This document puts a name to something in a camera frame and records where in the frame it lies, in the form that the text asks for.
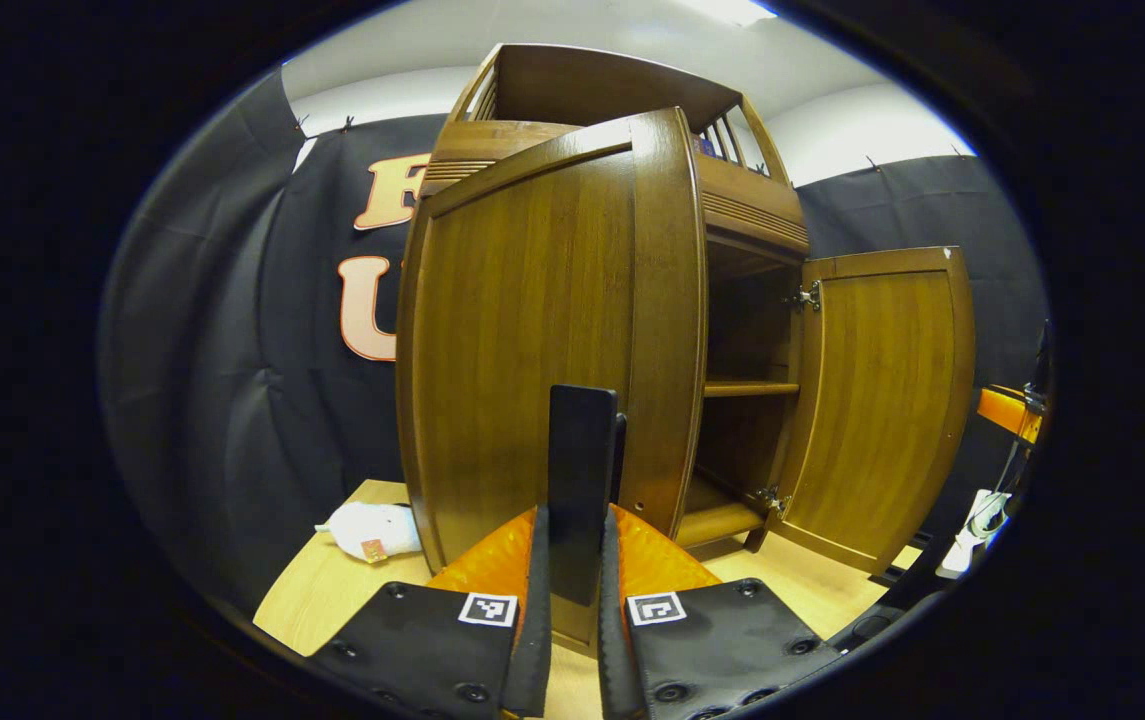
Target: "open cabinet door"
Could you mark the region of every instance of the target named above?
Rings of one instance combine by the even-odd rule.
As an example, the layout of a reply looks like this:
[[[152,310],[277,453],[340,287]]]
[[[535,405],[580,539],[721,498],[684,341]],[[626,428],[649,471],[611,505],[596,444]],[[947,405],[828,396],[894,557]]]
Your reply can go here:
[[[621,498],[671,529],[705,374],[698,203],[672,108],[530,147],[418,206],[395,386],[432,571],[546,501],[553,383],[617,393],[630,418]],[[561,630],[587,641],[581,616],[584,628]]]
[[[768,529],[869,573],[910,540],[950,473],[976,341],[957,247],[811,260],[800,396]]]

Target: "white plush toy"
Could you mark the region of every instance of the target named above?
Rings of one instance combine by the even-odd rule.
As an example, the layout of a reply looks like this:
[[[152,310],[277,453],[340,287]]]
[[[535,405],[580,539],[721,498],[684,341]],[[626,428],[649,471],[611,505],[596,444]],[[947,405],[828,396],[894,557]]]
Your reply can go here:
[[[411,507],[346,503],[316,532],[331,533],[335,546],[366,562],[421,549]]]

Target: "wooden cabinet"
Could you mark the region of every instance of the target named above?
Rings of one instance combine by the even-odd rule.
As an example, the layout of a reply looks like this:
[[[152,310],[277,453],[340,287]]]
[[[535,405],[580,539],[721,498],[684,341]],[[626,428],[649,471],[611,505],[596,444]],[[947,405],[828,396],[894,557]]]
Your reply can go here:
[[[594,105],[597,77],[627,89]],[[767,177],[737,164],[729,106]],[[618,504],[684,546],[779,532],[879,573],[909,541],[970,397],[960,251],[808,260],[776,158],[744,97],[680,70],[493,50],[431,156],[398,298],[398,436],[432,571],[544,500],[553,383],[616,389]],[[589,609],[555,610],[590,642]]]

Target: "ceiling light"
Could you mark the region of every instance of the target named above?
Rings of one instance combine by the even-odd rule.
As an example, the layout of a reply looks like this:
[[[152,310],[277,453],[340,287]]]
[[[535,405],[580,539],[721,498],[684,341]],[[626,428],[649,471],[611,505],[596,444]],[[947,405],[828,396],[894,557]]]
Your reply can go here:
[[[775,13],[750,0],[678,0],[688,8],[703,11],[709,17],[722,19],[735,26],[749,27],[759,19],[777,17]]]

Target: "metal hinge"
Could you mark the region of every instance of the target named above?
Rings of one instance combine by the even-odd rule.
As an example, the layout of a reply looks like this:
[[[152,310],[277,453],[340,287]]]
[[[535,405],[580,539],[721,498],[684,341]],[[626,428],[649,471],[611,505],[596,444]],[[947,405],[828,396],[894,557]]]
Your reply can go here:
[[[804,287],[799,286],[799,291],[792,296],[787,296],[784,301],[795,310],[802,310],[805,304],[811,304],[813,311],[820,311],[820,280],[814,280],[810,291],[804,291]]]
[[[759,500],[768,501],[768,511],[777,513],[777,520],[784,520],[785,513],[790,511],[790,501],[795,496],[777,497],[779,486],[759,488],[755,491],[755,497]]]

